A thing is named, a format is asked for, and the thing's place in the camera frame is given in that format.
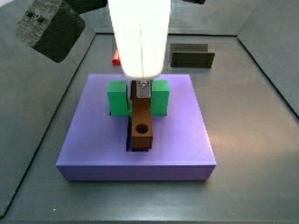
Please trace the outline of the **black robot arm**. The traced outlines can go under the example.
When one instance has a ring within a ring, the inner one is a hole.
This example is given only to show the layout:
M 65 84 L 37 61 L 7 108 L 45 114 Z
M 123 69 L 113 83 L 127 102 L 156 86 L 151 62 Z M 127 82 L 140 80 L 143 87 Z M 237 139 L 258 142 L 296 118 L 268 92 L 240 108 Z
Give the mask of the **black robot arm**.
M 107 8 L 121 68 L 136 82 L 136 96 L 151 96 L 152 80 L 164 67 L 171 0 L 33 0 L 16 37 L 55 62 L 61 62 L 85 28 L 80 15 Z

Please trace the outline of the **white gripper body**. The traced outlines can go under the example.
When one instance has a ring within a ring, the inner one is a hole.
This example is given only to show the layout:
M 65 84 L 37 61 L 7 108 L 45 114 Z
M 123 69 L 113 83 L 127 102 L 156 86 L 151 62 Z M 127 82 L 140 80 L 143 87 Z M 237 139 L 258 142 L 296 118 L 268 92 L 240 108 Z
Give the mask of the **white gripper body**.
M 107 0 L 125 76 L 155 79 L 164 68 L 171 0 Z

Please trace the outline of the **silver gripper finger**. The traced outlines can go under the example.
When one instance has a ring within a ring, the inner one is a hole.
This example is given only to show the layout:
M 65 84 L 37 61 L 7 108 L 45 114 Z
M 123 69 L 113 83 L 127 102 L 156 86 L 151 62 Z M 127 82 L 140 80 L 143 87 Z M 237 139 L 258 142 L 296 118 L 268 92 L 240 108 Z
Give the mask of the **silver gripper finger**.
M 139 80 L 136 82 L 136 97 L 137 98 L 151 97 L 151 81 L 149 80 Z

